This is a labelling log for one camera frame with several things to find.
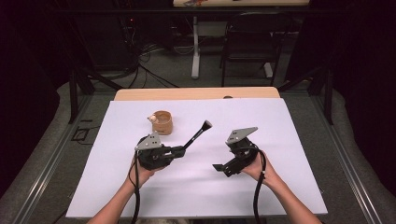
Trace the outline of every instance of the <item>forearm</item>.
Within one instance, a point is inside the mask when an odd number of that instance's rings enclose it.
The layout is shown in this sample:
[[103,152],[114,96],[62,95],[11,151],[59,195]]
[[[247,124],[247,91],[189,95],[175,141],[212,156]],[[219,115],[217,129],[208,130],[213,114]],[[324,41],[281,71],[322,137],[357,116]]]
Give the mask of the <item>forearm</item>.
[[117,223],[125,205],[133,194],[134,186],[129,180],[125,180],[113,198],[88,223]]
[[283,180],[278,181],[269,188],[279,199],[288,218],[293,224],[321,223],[320,220],[294,195]]

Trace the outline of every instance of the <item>chair backrest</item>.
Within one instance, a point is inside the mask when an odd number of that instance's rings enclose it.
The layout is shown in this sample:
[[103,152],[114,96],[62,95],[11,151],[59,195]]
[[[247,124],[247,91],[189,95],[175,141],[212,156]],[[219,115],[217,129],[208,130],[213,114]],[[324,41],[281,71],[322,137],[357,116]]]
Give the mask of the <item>chair backrest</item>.
[[226,32],[288,32],[292,23],[286,13],[243,12],[230,18]]

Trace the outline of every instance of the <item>white table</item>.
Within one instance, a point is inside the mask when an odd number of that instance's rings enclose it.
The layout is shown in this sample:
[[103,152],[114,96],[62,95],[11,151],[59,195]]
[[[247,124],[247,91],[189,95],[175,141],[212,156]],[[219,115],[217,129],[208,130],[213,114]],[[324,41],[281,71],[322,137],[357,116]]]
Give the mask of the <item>white table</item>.
[[[308,6],[310,0],[207,0],[202,2],[200,7],[303,7]],[[174,7],[187,7],[187,0],[174,0]],[[191,78],[197,79],[199,77],[200,65],[200,50],[198,46],[198,20],[193,17],[193,38],[194,38],[194,54],[192,58]],[[269,64],[265,68],[272,70]]]
[[[258,127],[248,138],[265,150],[294,193],[315,214],[327,214],[289,111],[275,88],[201,88],[123,90],[111,102],[92,147],[67,217],[93,217],[127,175],[137,141],[151,133],[147,116],[157,110],[173,115],[169,147],[183,146],[209,120],[207,130],[141,189],[139,218],[253,217],[256,181],[245,174],[227,177],[212,164],[233,158],[224,144],[233,129]],[[231,95],[233,99],[219,99]],[[122,216],[131,217],[134,197]],[[262,216],[285,215],[276,196],[262,186]]]

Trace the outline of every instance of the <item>black chair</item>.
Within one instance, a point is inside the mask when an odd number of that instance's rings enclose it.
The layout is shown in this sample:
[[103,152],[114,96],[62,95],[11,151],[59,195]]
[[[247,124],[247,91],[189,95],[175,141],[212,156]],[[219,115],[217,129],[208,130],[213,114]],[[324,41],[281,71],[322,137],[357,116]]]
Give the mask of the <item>black chair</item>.
[[221,86],[224,86],[226,62],[275,63],[271,86],[274,85],[277,63],[285,35],[293,25],[285,13],[244,12],[227,23],[220,68]]

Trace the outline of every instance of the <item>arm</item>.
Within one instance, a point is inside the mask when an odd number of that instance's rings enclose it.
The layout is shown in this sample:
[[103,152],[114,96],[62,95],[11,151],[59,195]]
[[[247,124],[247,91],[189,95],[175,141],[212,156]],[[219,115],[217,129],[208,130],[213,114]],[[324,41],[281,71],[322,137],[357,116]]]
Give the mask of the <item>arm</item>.
[[[262,183],[266,185],[279,199],[290,222],[293,224],[321,223],[320,220],[294,195],[288,185],[276,173],[266,155],[265,159],[267,164],[265,167],[265,179]],[[262,159],[260,154],[257,155],[256,160],[252,164],[242,170],[242,172],[250,175],[255,180],[259,179],[261,171]]]
[[[136,183],[136,175],[134,171],[135,166],[136,164],[132,167],[132,170],[129,173],[129,176],[134,183]],[[146,183],[146,181],[148,181],[156,171],[161,169],[149,171],[141,167],[137,161],[139,188],[142,187],[142,185]],[[89,220],[88,223],[117,223],[120,219],[122,210],[134,194],[134,185],[131,183],[131,180],[127,176],[113,198],[111,198],[111,200],[91,220]]]

